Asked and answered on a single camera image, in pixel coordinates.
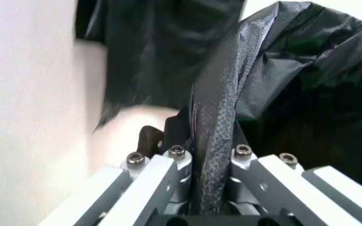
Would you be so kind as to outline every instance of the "hex socket screw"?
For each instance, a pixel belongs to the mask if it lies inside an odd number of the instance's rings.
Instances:
[[[298,164],[298,159],[290,153],[280,153],[279,158],[282,160],[282,162],[293,169],[295,169],[296,165]]]
[[[132,152],[126,157],[126,164],[130,169],[142,167],[145,165],[145,157],[139,152]]]
[[[168,151],[168,156],[176,161],[183,160],[185,158],[185,149],[180,145],[174,145]]]
[[[252,149],[248,145],[237,145],[236,150],[234,151],[234,157],[246,160],[252,155]]]

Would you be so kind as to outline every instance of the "black plastic bag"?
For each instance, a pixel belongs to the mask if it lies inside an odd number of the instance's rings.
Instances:
[[[181,109],[243,0],[79,0],[76,37],[108,48],[100,125],[123,107]]]
[[[236,118],[257,155],[292,153],[362,184],[362,22],[278,2],[230,31],[192,89],[196,213],[220,213]]]

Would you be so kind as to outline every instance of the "silver metal part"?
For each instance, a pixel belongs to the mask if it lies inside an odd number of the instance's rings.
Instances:
[[[308,170],[303,177],[362,222],[362,186],[331,166]]]
[[[234,157],[242,160],[247,160],[251,157],[252,150],[248,145],[237,145]]]
[[[164,152],[163,156],[170,157],[170,150]],[[192,171],[192,155],[184,150],[184,158],[176,161],[178,170],[177,189],[171,197],[171,202],[180,203],[184,202],[189,197],[189,189],[191,185],[191,171]]]
[[[229,177],[225,189],[227,200],[234,203],[259,204],[254,195],[237,178]]]
[[[163,156],[171,158],[169,151],[164,152]],[[185,157],[181,160],[176,161],[176,163],[180,180],[191,175],[192,155],[191,153],[189,153],[189,151],[185,151]]]
[[[126,157],[126,164],[130,169],[139,169],[145,165],[145,157],[139,152],[132,152]]]
[[[290,166],[292,169],[296,168],[298,159],[294,155],[290,153],[280,153],[279,158],[282,160],[282,162]]]
[[[185,158],[185,149],[180,145],[174,145],[168,150],[168,155],[176,161]]]
[[[304,225],[362,225],[275,155],[233,169],[269,214],[288,210]]]
[[[39,226],[93,225],[108,211],[131,183],[128,172],[104,166],[67,198]]]
[[[165,208],[164,214],[176,215],[180,211],[181,207],[186,203],[187,202],[180,202],[180,203],[170,202]]]
[[[253,205],[246,203],[235,203],[231,201],[229,201],[229,204],[234,206],[241,215],[260,215],[258,210]]]
[[[173,159],[153,156],[99,226],[141,226],[157,212],[162,214],[179,182]]]
[[[138,152],[132,152],[126,157],[126,161],[123,161],[120,168],[129,172],[132,180],[135,180],[139,174],[143,171],[150,159],[144,157]]]
[[[254,153],[251,153],[249,158],[239,158],[235,154],[235,149],[232,149],[231,153],[231,167],[230,176],[226,182],[226,196],[228,201],[239,205],[248,205],[246,208],[250,208],[251,204],[259,204],[254,195],[245,187],[245,185],[237,178],[235,178],[236,168],[247,170],[251,161],[257,159]]]

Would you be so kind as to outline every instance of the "white wall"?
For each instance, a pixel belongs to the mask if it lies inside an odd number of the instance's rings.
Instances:
[[[74,42],[76,0],[0,0],[0,225],[36,225],[104,163],[136,150],[172,110],[97,125],[106,50]]]

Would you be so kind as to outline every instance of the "bolt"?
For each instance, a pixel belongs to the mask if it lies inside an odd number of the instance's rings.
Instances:
[[[284,162],[285,164],[287,164],[291,168],[293,168],[293,169],[296,168],[298,160],[294,155],[292,155],[290,153],[280,153],[279,158],[282,160],[282,162]]]
[[[180,145],[174,145],[168,151],[168,156],[174,160],[183,160],[185,158],[185,149]]]
[[[237,145],[236,150],[234,151],[234,156],[240,159],[248,159],[251,157],[252,149],[248,145]]]
[[[126,157],[129,168],[139,168],[145,164],[145,157],[139,152],[132,152]]]

